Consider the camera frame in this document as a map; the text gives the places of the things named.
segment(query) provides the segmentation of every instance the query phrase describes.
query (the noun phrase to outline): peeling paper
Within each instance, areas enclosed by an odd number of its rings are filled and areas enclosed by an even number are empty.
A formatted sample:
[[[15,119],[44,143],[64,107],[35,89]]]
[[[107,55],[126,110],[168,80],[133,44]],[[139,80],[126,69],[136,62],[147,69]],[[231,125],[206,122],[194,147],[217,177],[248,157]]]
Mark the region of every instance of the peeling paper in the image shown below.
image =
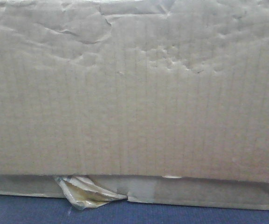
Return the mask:
[[[87,177],[55,177],[68,201],[77,209],[97,208],[111,201],[126,199],[127,196],[116,194],[101,188]]]

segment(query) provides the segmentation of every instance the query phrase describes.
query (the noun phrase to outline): torn cardboard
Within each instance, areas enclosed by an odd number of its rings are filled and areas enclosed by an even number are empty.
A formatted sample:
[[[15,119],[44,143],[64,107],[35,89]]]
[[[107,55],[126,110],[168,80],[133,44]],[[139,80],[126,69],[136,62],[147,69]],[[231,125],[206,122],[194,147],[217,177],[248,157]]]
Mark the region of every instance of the torn cardboard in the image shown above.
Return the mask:
[[[0,0],[0,175],[269,183],[269,0]]]

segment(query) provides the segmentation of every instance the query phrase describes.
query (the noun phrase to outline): cardboard box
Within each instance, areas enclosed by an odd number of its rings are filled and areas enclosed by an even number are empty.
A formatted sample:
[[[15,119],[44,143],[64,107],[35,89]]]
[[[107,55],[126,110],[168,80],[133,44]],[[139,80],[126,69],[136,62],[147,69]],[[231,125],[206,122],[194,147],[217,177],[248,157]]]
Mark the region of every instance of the cardboard box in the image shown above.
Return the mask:
[[[0,175],[269,183],[269,0],[0,0]]]

